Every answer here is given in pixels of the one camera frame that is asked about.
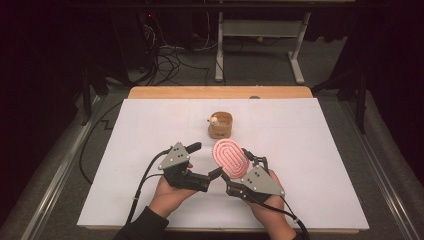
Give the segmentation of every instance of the white tabletop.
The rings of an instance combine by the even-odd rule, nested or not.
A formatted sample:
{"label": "white tabletop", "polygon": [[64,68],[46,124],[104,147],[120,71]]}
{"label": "white tabletop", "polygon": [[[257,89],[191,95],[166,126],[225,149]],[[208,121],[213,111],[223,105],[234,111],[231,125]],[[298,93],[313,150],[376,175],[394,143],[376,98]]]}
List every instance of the white tabletop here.
{"label": "white tabletop", "polygon": [[[368,223],[317,99],[127,99],[81,212],[78,225],[123,226],[132,198],[151,159],[181,141],[202,142],[191,154],[193,172],[217,167],[207,119],[216,111],[233,116],[231,139],[266,156],[286,200],[310,230],[364,230]],[[151,174],[160,173],[159,159]],[[142,189],[134,219],[150,202],[157,179]],[[170,217],[169,228],[261,230],[249,207],[214,180]]]}

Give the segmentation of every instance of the cable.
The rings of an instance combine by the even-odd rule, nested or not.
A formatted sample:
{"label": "cable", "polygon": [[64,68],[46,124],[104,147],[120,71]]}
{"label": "cable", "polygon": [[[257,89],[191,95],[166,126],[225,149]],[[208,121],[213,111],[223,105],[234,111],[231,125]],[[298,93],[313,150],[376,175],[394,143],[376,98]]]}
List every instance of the cable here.
{"label": "cable", "polygon": [[193,69],[206,70],[206,74],[205,74],[205,86],[208,85],[207,84],[207,81],[208,81],[208,75],[209,75],[209,70],[210,70],[208,67],[194,67],[194,66],[191,66],[191,65],[188,65],[188,64],[182,62],[181,59],[178,57],[177,51],[175,51],[175,58],[178,59],[178,62],[181,65],[183,65],[183,66],[186,66],[186,67],[189,67],[189,68],[193,68]]}
{"label": "cable", "polygon": [[162,152],[158,153],[158,154],[157,154],[157,155],[156,155],[156,156],[152,159],[152,161],[150,162],[150,164],[149,164],[149,166],[147,167],[146,171],[144,172],[144,175],[143,175],[143,177],[141,178],[140,184],[138,185],[137,191],[135,192],[134,200],[133,200],[133,204],[132,204],[132,206],[131,206],[130,213],[128,214],[127,223],[130,223],[130,222],[131,222],[131,220],[132,220],[132,218],[133,218],[133,216],[134,216],[134,212],[135,212],[135,209],[137,208],[138,199],[139,199],[139,197],[140,197],[140,193],[141,193],[141,188],[143,187],[144,182],[145,182],[148,178],[150,178],[150,177],[152,177],[152,176],[153,176],[153,175],[152,175],[152,176],[147,177],[147,174],[149,174],[149,171],[150,171],[150,169],[152,168],[153,164],[156,162],[156,160],[157,160],[159,157],[161,157],[162,155],[168,154],[168,153],[169,153],[169,151],[171,151],[171,149],[172,149],[172,147],[170,147],[169,149],[167,149],[167,150],[163,150]]}
{"label": "cable", "polygon": [[88,178],[88,176],[85,174],[85,172],[84,172],[84,169],[83,169],[83,167],[82,167],[82,157],[83,157],[83,155],[84,155],[84,151],[85,151],[85,148],[86,148],[86,146],[87,146],[87,143],[88,143],[88,140],[90,139],[90,137],[91,137],[91,134],[93,133],[93,131],[94,131],[94,129],[97,127],[97,125],[103,120],[103,118],[108,114],[108,113],[110,113],[113,109],[115,109],[117,106],[119,106],[119,105],[121,105],[122,104],[122,101],[121,102],[119,102],[119,103],[117,103],[117,104],[115,104],[115,105],[113,105],[109,110],[107,110],[100,118],[99,118],[99,120],[97,120],[97,122],[94,124],[94,126],[91,128],[91,130],[90,130],[90,133],[88,134],[88,137],[86,138],[86,140],[85,140],[85,142],[84,142],[84,145],[82,146],[82,149],[81,149],[81,153],[80,153],[80,156],[79,156],[79,160],[78,160],[78,164],[79,164],[79,169],[80,169],[80,172],[81,172],[81,174],[82,174],[82,176],[85,178],[85,180],[90,184],[90,185],[92,185],[93,184],[93,181],[91,181],[89,178]]}
{"label": "cable", "polygon": [[272,206],[267,205],[267,204],[265,204],[265,203],[262,203],[262,202],[258,201],[256,198],[254,198],[253,196],[249,195],[248,193],[247,193],[247,196],[249,197],[248,199],[252,199],[252,200],[253,200],[256,204],[258,204],[258,205],[260,205],[260,206],[262,206],[262,207],[264,207],[264,208],[267,208],[267,209],[269,209],[269,210],[272,210],[272,211],[275,211],[275,212],[279,212],[279,213],[282,213],[282,214],[285,214],[285,215],[287,215],[287,216],[291,217],[291,218],[294,220],[294,222],[295,222],[297,225],[299,225],[300,229],[302,230],[303,239],[305,239],[305,240],[310,240],[310,238],[309,238],[309,232],[308,232],[308,229],[305,227],[305,225],[302,223],[302,221],[300,221],[300,219],[299,219],[296,215],[294,215],[294,213],[293,213],[293,211],[291,210],[290,206],[287,204],[286,200],[284,200],[284,198],[283,198],[283,197],[281,197],[281,196],[280,196],[280,197],[281,197],[281,199],[283,199],[284,203],[285,203],[285,204],[287,205],[287,207],[289,208],[289,211],[290,211],[291,213],[289,213],[289,212],[287,212],[287,211],[284,211],[284,210],[281,210],[281,209],[279,209],[279,208],[272,207]]}

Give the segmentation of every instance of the human hand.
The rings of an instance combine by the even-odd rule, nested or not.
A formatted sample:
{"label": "human hand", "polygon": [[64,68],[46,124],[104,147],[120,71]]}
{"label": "human hand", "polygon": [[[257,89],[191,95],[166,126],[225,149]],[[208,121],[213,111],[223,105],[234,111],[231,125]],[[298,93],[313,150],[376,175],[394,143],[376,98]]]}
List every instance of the human hand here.
{"label": "human hand", "polygon": [[[274,171],[269,170],[269,174],[272,179],[281,186],[280,180]],[[252,213],[255,218],[265,227],[272,240],[291,240],[296,236],[296,232],[288,224],[285,215],[262,207],[256,203],[248,201],[245,202],[252,209]],[[272,195],[264,203],[271,207],[284,210],[284,201],[280,198],[280,196]]]}
{"label": "human hand", "polygon": [[149,208],[159,216],[167,218],[184,200],[193,196],[196,192],[194,190],[171,187],[165,177],[161,176]]}

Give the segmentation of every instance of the pink sponge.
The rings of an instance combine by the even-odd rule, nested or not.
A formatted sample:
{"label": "pink sponge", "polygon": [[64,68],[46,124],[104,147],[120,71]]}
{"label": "pink sponge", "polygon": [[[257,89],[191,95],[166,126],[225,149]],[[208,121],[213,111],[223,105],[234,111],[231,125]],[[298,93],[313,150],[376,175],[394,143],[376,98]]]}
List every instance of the pink sponge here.
{"label": "pink sponge", "polygon": [[215,143],[212,155],[218,166],[232,179],[241,178],[247,173],[249,159],[241,147],[233,140],[224,138]]}

